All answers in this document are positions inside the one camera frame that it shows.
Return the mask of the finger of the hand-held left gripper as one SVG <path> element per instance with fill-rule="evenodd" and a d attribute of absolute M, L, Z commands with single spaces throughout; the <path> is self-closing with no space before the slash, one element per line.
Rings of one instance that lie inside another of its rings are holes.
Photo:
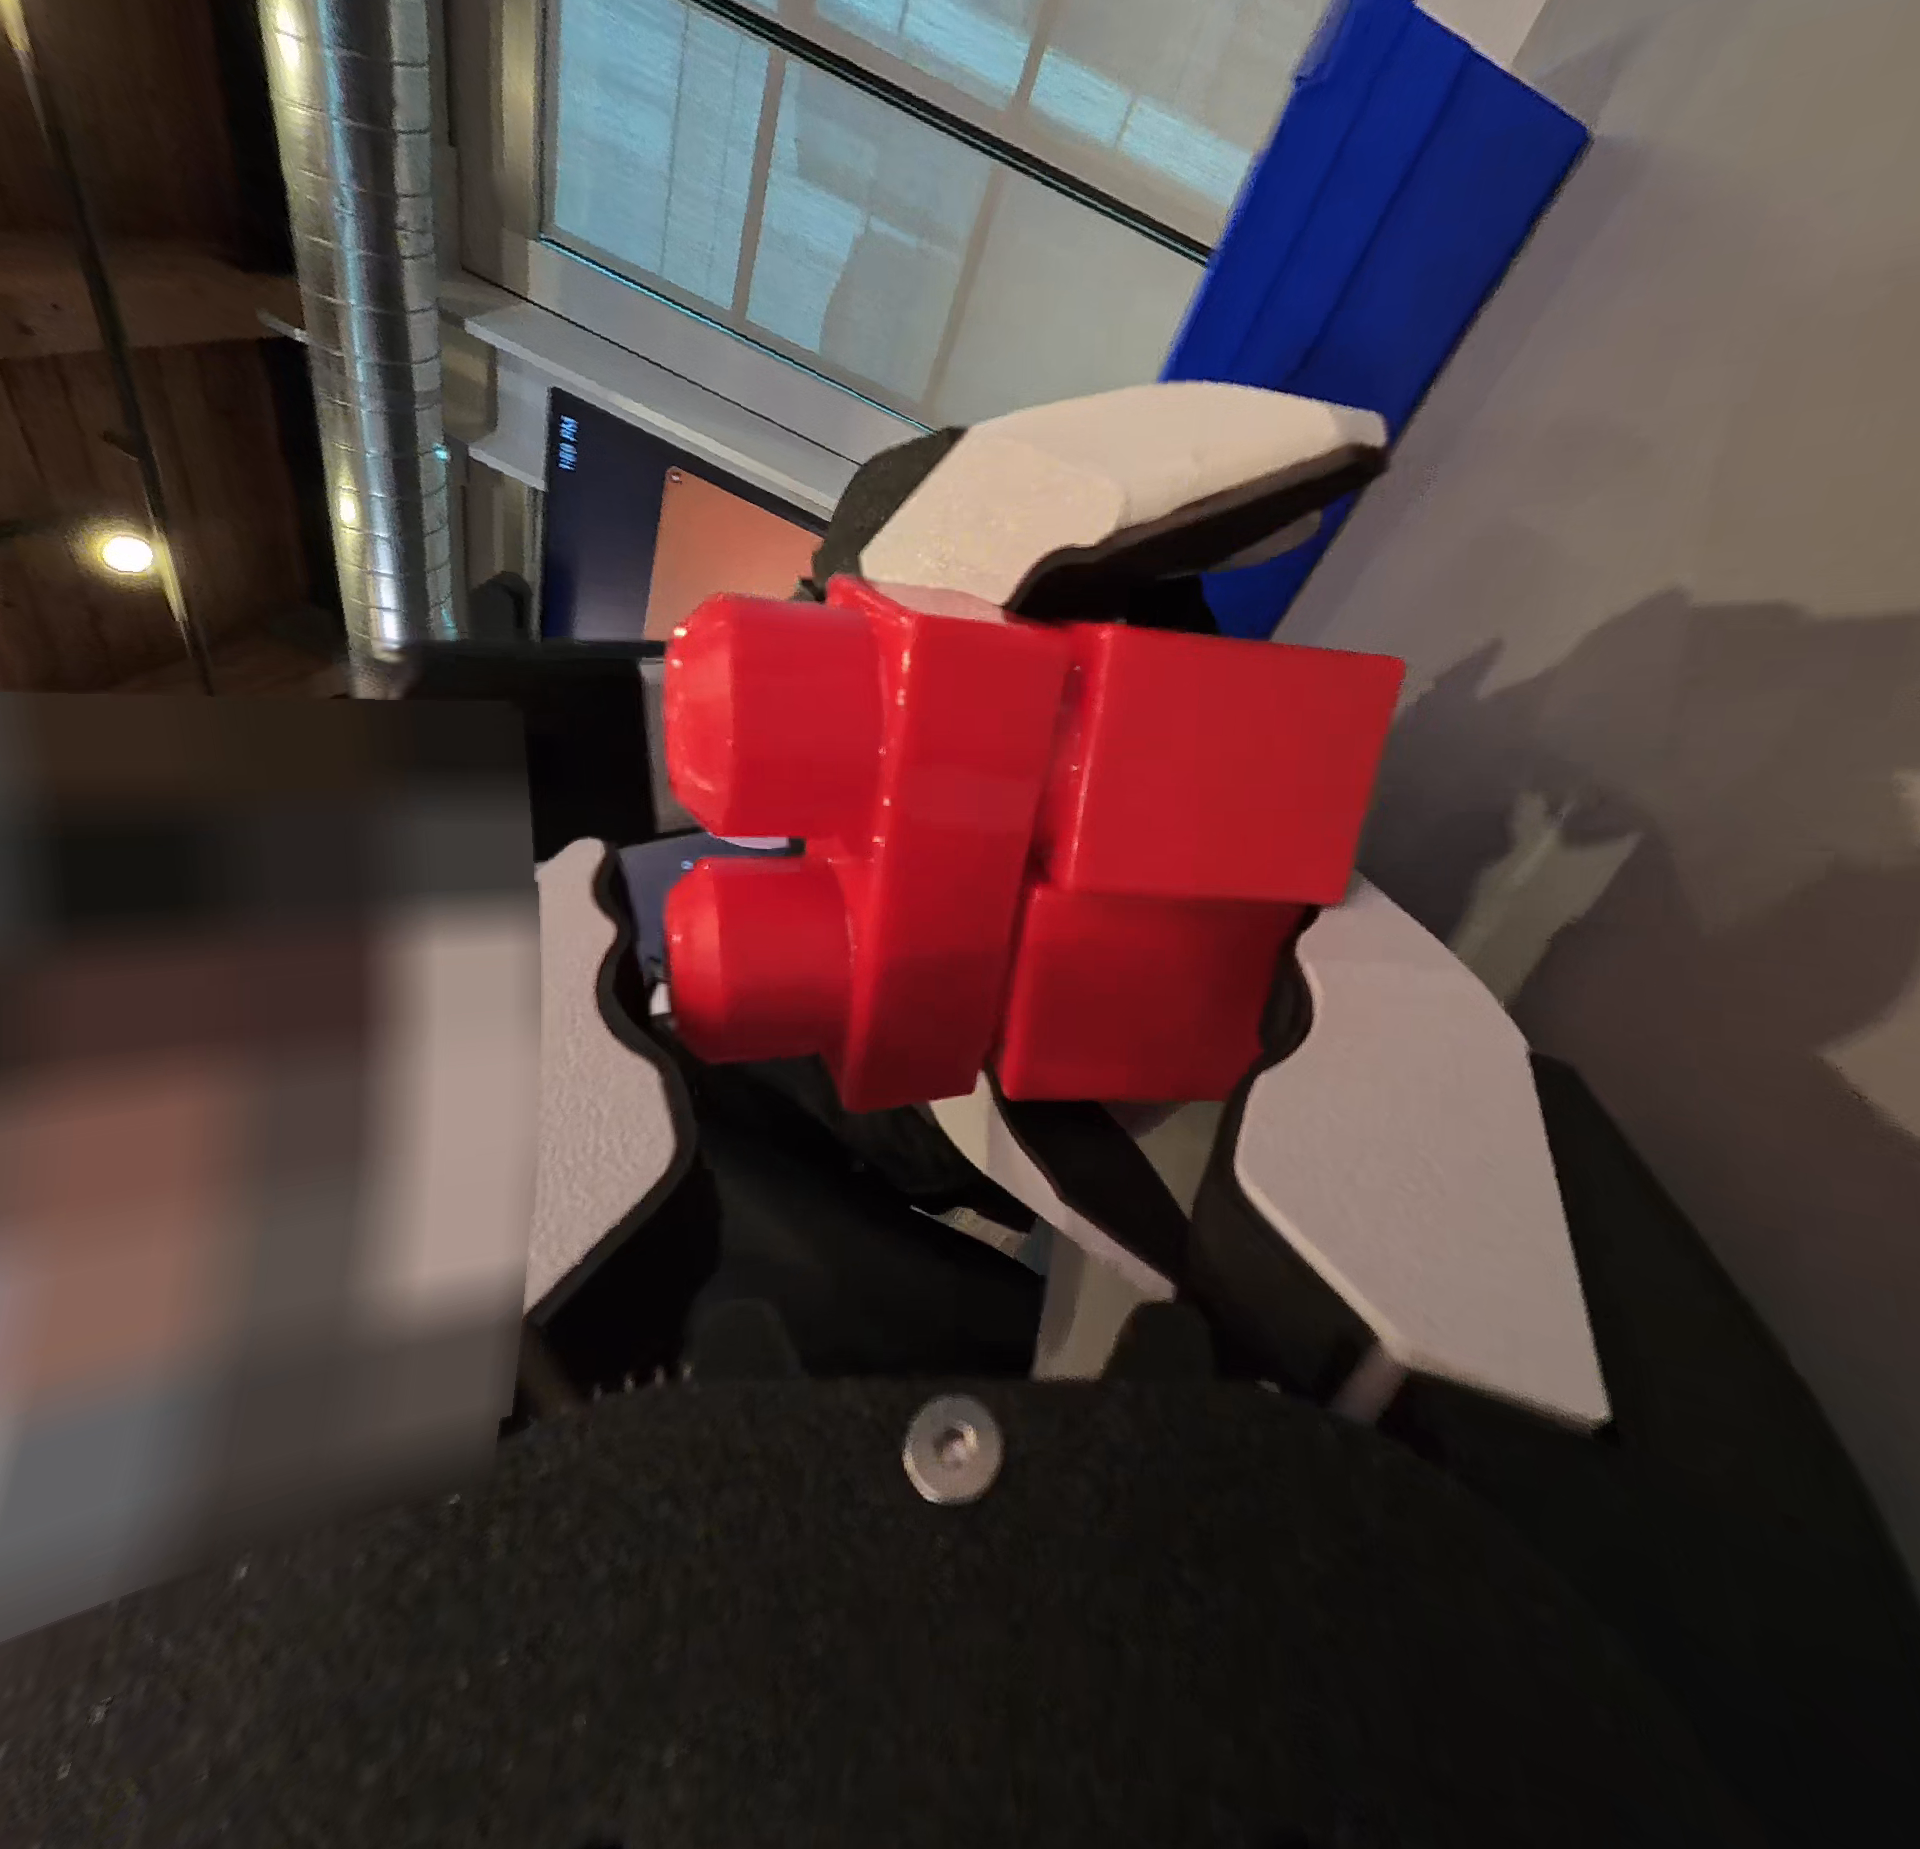
<path fill-rule="evenodd" d="M 1208 1164 L 1206 1102 L 1010 1102 L 991 1086 L 925 1104 L 1046 1228 L 1035 1377 L 1096 1377 L 1136 1309 L 1171 1301 Z"/>
<path fill-rule="evenodd" d="M 1381 414 L 1143 383 L 964 426 L 861 553 L 862 581 L 1003 614 L 1189 614 L 1198 578 L 1308 541 L 1386 463 Z"/>

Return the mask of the glass window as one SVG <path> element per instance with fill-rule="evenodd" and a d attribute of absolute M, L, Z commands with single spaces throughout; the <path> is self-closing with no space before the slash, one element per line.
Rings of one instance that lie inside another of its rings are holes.
<path fill-rule="evenodd" d="M 1158 376 L 1330 0 L 443 0 L 472 334 L 822 502 Z"/>

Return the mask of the silver duct pipe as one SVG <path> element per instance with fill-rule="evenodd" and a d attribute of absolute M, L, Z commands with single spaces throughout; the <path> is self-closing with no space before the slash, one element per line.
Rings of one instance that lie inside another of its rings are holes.
<path fill-rule="evenodd" d="M 428 0 L 257 0 L 357 684 L 460 634 Z"/>

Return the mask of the red mega block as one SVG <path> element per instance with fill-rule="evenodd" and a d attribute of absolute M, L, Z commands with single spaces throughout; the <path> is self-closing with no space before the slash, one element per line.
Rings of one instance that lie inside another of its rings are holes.
<path fill-rule="evenodd" d="M 731 843 L 664 898 L 708 1064 L 819 1058 L 853 1112 L 969 1094 L 994 1040 L 1069 637 L 938 591 L 715 595 L 664 654 L 664 765 Z"/>
<path fill-rule="evenodd" d="M 1016 1102 L 1219 1102 L 1254 1064 L 1297 903 L 1026 890 L 993 1072 Z"/>
<path fill-rule="evenodd" d="M 1066 639 L 1046 880 L 1107 898 L 1344 898 L 1400 657 L 1119 623 Z"/>

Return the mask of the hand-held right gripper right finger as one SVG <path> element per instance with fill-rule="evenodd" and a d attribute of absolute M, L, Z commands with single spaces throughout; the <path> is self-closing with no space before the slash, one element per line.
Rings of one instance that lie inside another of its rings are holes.
<path fill-rule="evenodd" d="M 1351 1421 L 1411 1382 L 1611 1420 L 1524 1034 L 1371 883 L 1302 931 L 1283 1057 L 1192 1204 L 1192 1298 L 1234 1364 Z"/>

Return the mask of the blue storage bin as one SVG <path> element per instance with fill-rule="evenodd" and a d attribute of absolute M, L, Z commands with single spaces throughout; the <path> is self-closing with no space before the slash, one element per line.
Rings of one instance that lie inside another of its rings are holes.
<path fill-rule="evenodd" d="M 1160 380 L 1341 402 L 1397 437 L 1587 142 L 1414 0 L 1330 0 Z"/>

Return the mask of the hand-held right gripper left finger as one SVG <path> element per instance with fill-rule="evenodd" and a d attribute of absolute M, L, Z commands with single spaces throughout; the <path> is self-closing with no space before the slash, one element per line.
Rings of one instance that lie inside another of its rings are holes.
<path fill-rule="evenodd" d="M 711 1189 L 684 1073 L 630 1014 L 634 917 L 600 839 L 534 870 L 538 1114 L 525 1323 L 543 1341 L 678 1333 L 711 1272 Z"/>

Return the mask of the computer monitor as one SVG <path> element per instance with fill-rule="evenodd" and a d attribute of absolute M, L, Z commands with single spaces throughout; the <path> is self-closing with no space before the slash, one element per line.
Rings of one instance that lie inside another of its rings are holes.
<path fill-rule="evenodd" d="M 546 400 L 538 637 L 664 643 L 717 595 L 793 597 L 826 519 L 582 397 Z"/>

